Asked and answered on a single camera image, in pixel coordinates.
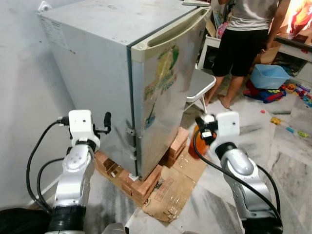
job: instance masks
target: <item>blue plastic basket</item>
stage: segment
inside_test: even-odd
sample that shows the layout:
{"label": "blue plastic basket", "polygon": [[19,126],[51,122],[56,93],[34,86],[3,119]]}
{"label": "blue plastic basket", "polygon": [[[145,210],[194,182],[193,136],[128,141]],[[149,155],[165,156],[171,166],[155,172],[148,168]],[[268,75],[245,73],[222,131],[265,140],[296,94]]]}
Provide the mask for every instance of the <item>blue plastic basket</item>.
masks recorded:
{"label": "blue plastic basket", "polygon": [[278,89],[289,75],[281,66],[257,64],[251,75],[251,82],[257,89]]}

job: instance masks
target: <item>tiled floor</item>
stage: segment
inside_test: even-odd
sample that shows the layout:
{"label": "tiled floor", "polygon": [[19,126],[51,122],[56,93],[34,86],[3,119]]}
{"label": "tiled floor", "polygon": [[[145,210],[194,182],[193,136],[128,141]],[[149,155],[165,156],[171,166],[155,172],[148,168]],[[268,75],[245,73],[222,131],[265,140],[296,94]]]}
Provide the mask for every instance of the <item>tiled floor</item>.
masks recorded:
{"label": "tiled floor", "polygon": [[[221,93],[225,92],[228,82],[226,80],[220,88]],[[277,183],[284,234],[312,233],[312,108],[307,108],[295,95],[287,95],[270,104],[239,95],[231,109],[240,114],[239,146],[268,170]],[[228,110],[216,99],[208,106],[208,112],[212,114],[224,111]],[[194,119],[198,115],[202,115],[200,109],[191,107],[184,114],[181,125],[193,132]],[[279,117],[284,122],[275,126],[270,123],[271,117]],[[309,137],[288,132],[288,125],[309,133]],[[100,233],[110,222],[127,223],[130,234],[242,233],[230,187],[223,175],[211,167],[206,168],[180,217],[170,224],[136,209],[131,200],[98,173],[92,177],[91,186],[87,233]]]}

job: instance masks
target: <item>human hand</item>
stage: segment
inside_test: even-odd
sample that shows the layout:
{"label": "human hand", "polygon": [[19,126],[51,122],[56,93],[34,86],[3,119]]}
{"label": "human hand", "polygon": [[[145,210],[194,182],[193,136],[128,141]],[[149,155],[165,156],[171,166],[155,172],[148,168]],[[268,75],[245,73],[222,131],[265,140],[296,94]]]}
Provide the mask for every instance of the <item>human hand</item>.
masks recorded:
{"label": "human hand", "polygon": [[265,52],[267,52],[267,50],[271,48],[272,43],[273,43],[273,41],[268,41],[268,42],[265,44],[265,48],[263,48],[263,49],[261,50],[261,54],[264,54]]}

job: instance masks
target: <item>gray t-shirt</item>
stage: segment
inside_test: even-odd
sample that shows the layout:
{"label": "gray t-shirt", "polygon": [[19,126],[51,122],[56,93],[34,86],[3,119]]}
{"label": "gray t-shirt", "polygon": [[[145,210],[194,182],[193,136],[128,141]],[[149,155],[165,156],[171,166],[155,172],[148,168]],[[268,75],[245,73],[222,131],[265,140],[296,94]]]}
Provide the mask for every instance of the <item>gray t-shirt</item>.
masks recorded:
{"label": "gray t-shirt", "polygon": [[227,29],[251,31],[269,29],[279,0],[237,0]]}

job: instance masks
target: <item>cardboard sheet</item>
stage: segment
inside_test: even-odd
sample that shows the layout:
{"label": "cardboard sheet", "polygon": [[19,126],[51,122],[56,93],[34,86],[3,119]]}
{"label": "cardboard sheet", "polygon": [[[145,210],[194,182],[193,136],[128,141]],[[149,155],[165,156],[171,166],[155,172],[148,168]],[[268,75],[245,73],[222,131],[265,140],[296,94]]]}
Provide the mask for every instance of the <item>cardboard sheet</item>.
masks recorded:
{"label": "cardboard sheet", "polygon": [[[140,204],[126,191],[124,193],[145,213],[158,220],[171,222],[178,218],[205,167],[206,163],[191,157],[188,147],[185,147],[171,168],[163,165],[160,180],[145,204]],[[115,178],[112,175],[102,174],[122,190],[118,180],[121,171],[120,167],[115,169],[113,172]]]}

